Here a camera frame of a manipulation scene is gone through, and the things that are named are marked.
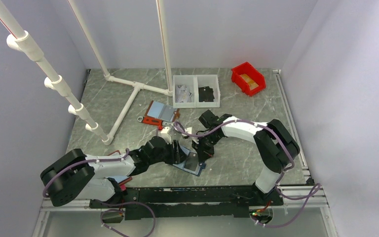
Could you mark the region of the navy blue card holder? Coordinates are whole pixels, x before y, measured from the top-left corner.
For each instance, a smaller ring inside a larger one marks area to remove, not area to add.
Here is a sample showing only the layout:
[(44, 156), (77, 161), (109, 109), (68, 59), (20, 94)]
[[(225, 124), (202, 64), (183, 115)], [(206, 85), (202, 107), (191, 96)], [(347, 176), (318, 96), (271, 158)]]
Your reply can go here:
[(173, 166), (192, 175), (200, 176), (206, 168), (206, 164), (199, 160), (198, 154), (195, 151), (184, 146), (181, 146), (181, 149), (185, 154), (185, 160), (178, 164), (173, 164)]

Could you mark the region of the grey card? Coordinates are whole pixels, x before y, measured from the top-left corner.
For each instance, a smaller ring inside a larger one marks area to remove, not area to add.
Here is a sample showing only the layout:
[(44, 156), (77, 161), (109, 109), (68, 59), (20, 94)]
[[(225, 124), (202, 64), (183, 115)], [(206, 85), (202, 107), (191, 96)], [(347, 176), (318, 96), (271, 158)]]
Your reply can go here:
[(196, 173), (198, 169), (198, 155), (195, 152), (189, 152), (188, 158), (184, 164), (184, 171)]

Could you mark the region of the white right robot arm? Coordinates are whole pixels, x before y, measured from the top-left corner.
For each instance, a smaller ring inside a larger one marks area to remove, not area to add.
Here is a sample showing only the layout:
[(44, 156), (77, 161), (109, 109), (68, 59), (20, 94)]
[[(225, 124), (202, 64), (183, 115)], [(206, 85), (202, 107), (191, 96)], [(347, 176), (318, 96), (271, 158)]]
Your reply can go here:
[(219, 117), (210, 110), (205, 111), (199, 121), (206, 130), (193, 136), (192, 147), (202, 161), (213, 157), (214, 146), (222, 138), (238, 138), (257, 146), (264, 168), (254, 182), (252, 198), (258, 205), (266, 204), (282, 174), (294, 167), (294, 159), (301, 151), (282, 122), (278, 119), (253, 122), (230, 114)]

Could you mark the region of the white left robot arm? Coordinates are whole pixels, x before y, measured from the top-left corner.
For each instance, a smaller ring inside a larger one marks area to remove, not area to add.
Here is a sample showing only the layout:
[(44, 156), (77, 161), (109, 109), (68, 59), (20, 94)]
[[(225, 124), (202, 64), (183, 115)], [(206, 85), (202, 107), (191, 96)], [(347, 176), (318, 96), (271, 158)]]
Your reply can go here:
[(156, 163), (181, 164), (189, 156), (190, 151), (177, 140), (168, 143), (159, 136), (137, 149), (126, 149), (123, 155), (92, 156), (73, 149), (42, 171), (42, 195), (55, 207), (77, 198), (97, 199), (116, 207), (122, 201), (116, 176), (133, 177)]

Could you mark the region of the red open card holder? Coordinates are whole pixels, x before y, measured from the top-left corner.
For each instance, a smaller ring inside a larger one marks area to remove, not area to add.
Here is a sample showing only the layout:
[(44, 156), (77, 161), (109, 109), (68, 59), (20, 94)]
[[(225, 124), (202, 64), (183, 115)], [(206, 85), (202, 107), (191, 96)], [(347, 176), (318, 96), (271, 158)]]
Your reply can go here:
[[(115, 156), (115, 155), (121, 155), (121, 152), (119, 150), (116, 150), (110, 154), (108, 154), (108, 156)], [(123, 186), (125, 185), (126, 183), (130, 182), (133, 178), (132, 177), (129, 177), (129, 176), (111, 176), (111, 178), (113, 178), (120, 186)]]

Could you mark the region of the white bin with black cards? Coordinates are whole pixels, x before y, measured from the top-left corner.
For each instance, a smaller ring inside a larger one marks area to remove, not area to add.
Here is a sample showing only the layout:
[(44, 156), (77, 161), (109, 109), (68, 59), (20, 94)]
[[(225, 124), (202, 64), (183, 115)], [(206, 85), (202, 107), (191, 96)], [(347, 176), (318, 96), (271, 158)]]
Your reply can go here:
[(221, 92), (218, 75), (196, 75), (198, 98), (197, 108), (219, 108)]

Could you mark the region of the gold cards in bin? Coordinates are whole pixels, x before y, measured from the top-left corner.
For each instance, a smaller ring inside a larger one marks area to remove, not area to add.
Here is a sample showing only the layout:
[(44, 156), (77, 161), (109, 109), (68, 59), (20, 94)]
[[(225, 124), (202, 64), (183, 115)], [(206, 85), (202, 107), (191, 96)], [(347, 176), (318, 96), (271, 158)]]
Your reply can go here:
[(246, 84), (249, 87), (249, 90), (256, 89), (259, 87), (259, 85), (252, 79), (250, 78), (247, 74), (242, 74), (241, 78), (246, 82)]

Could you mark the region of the red plastic bin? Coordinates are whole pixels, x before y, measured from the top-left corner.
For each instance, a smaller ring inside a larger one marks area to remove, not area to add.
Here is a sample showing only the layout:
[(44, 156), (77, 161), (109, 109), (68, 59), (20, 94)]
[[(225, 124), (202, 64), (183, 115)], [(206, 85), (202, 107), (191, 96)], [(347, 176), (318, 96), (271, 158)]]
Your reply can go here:
[(244, 62), (231, 69), (231, 81), (241, 91), (252, 97), (266, 88), (265, 77), (256, 70), (249, 62)]

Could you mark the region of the orange handled adjustable wrench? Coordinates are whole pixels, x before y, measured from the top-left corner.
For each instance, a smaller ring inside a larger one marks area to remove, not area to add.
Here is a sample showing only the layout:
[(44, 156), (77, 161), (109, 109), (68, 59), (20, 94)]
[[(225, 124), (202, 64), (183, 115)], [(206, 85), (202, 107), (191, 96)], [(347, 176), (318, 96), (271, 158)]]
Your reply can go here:
[(157, 118), (152, 117), (138, 117), (137, 121), (140, 123), (148, 124), (148, 125), (154, 125), (157, 127), (157, 131), (161, 131), (162, 129), (171, 126), (174, 127), (175, 123), (170, 121), (164, 121)]

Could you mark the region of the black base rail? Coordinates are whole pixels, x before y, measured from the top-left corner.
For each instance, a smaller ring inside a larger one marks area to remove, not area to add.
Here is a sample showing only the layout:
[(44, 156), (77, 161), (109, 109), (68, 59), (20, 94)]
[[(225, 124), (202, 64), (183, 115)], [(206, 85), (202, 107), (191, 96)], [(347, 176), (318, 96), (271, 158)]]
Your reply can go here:
[(155, 217), (233, 216), (247, 218), (255, 208), (282, 206), (283, 199), (276, 191), (262, 194), (253, 185), (126, 188), (108, 201), (90, 201), (92, 209), (120, 208), (126, 220)]

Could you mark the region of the white pvc pipe frame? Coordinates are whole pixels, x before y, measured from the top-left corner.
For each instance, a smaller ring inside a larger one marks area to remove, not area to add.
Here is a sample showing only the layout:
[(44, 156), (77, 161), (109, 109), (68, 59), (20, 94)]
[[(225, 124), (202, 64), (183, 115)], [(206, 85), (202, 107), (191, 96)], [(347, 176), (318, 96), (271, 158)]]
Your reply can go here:
[[(32, 34), (73, 94), (80, 96), (86, 67), (52, 3), (10, 0), (5, 5)], [(67, 112), (68, 101), (44, 87), (45, 73), (24, 53), (10, 49), (7, 36), (8, 30), (0, 22), (0, 151), (59, 152), (70, 145), (75, 120)]]

